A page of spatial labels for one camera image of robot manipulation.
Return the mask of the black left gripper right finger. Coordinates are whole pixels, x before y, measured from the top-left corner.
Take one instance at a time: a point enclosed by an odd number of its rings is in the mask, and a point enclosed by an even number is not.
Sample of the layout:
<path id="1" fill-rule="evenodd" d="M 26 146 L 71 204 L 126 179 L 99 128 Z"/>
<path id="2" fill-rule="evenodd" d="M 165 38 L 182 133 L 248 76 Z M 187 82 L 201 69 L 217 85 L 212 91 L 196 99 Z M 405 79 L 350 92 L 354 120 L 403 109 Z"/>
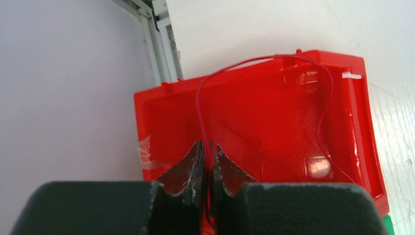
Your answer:
<path id="1" fill-rule="evenodd" d="M 217 235 L 387 235 L 366 191 L 348 183 L 261 183 L 215 142 L 212 216 Z"/>

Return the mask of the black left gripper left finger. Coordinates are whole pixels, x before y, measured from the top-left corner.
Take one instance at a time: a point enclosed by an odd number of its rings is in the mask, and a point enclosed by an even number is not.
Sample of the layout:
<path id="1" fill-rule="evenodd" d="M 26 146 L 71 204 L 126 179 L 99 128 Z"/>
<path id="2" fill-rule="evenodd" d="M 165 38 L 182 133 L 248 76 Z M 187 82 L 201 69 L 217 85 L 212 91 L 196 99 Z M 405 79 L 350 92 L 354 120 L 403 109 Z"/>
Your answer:
<path id="1" fill-rule="evenodd" d="M 55 181 L 28 199 L 14 235 L 199 235 L 204 145 L 153 181 Z"/>

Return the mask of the red plastic bin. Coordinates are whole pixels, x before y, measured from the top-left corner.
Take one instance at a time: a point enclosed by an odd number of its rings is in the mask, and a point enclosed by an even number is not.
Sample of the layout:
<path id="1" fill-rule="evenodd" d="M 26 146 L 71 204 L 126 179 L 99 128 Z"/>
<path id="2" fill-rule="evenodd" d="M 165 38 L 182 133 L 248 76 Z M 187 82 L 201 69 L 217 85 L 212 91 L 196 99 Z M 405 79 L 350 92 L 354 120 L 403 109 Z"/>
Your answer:
<path id="1" fill-rule="evenodd" d="M 390 208 L 365 61 L 321 50 L 253 58 L 134 95 L 144 180 L 207 139 L 260 182 L 345 182 Z"/>

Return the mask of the green plastic bin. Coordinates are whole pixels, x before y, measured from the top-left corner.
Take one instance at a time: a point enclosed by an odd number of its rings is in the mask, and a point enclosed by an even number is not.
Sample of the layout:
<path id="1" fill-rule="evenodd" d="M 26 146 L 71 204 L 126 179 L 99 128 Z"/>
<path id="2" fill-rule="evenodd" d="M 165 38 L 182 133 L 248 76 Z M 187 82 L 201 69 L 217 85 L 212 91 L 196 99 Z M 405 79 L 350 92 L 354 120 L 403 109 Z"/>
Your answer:
<path id="1" fill-rule="evenodd" d="M 392 224 L 392 218 L 388 214 L 383 217 L 383 223 L 387 229 L 388 234 L 395 235 L 393 224 Z"/>

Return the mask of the aluminium frame rail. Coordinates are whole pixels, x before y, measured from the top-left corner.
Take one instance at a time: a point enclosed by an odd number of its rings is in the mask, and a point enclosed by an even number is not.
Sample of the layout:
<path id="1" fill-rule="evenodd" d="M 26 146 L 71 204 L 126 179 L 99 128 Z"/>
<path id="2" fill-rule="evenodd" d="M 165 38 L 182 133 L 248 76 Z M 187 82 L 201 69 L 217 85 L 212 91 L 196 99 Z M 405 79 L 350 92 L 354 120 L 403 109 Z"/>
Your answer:
<path id="1" fill-rule="evenodd" d="M 143 28 L 152 75 L 157 86 L 183 77 L 179 52 L 165 0 L 115 0 L 118 6 L 137 18 Z"/>

